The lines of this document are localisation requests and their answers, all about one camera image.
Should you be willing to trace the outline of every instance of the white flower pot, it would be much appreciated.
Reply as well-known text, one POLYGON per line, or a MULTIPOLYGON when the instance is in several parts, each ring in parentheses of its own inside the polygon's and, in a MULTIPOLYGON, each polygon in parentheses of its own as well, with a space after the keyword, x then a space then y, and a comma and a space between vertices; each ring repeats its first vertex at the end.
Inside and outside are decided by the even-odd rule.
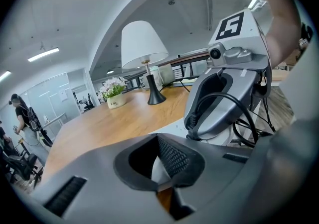
POLYGON ((114 109, 114 108, 121 107, 121 106, 125 105, 126 100, 125 100, 124 95, 122 93, 120 93, 114 97, 107 98, 107 102, 108 102, 109 108, 114 109))

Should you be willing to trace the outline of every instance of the vent grille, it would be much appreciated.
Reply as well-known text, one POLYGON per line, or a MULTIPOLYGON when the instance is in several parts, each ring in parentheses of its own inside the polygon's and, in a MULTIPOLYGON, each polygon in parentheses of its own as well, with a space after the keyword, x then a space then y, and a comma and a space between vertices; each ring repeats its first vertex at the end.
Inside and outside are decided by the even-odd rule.
POLYGON ((44 207, 61 217, 86 182, 73 176, 44 207))

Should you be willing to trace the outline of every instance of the table lamp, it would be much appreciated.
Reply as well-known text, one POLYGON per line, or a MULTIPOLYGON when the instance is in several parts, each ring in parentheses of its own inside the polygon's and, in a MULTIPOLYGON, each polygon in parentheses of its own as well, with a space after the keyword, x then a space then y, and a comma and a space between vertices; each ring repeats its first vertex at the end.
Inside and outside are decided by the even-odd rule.
POLYGON ((168 56, 161 39, 146 21, 134 21, 122 30, 122 68, 131 69, 146 66, 146 76, 150 86, 149 105, 162 103, 166 98, 158 91, 149 64, 160 61, 168 56))

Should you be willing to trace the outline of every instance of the black lamp base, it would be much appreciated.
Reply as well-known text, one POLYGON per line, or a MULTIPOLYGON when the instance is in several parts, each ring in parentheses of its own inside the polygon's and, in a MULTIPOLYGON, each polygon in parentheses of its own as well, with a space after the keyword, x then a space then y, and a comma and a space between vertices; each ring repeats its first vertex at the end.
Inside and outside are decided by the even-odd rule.
POLYGON ((149 105, 157 105, 166 100, 166 97, 164 97, 159 90, 156 87, 154 75, 147 75, 146 76, 149 86, 150 86, 150 99, 148 101, 149 105))

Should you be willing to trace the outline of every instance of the chair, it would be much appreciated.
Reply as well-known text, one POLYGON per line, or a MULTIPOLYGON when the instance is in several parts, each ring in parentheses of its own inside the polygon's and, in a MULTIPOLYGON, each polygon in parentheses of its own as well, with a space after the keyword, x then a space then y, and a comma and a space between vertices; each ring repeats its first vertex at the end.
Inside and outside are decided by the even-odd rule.
POLYGON ((7 165, 14 170, 12 173, 10 182, 13 182, 14 175, 19 175, 23 180, 30 180, 31 175, 35 175, 34 187, 36 186, 38 180, 41 180, 41 175, 43 173, 43 167, 36 172, 38 168, 35 166, 36 156, 34 154, 28 155, 26 158, 26 151, 23 151, 20 156, 5 156, 2 151, 0 151, 0 157, 7 163, 7 165))
POLYGON ((94 105, 91 101, 90 93, 88 94, 88 99, 89 100, 87 102, 85 102, 86 106, 84 107, 84 110, 90 110, 90 109, 94 108, 94 105))

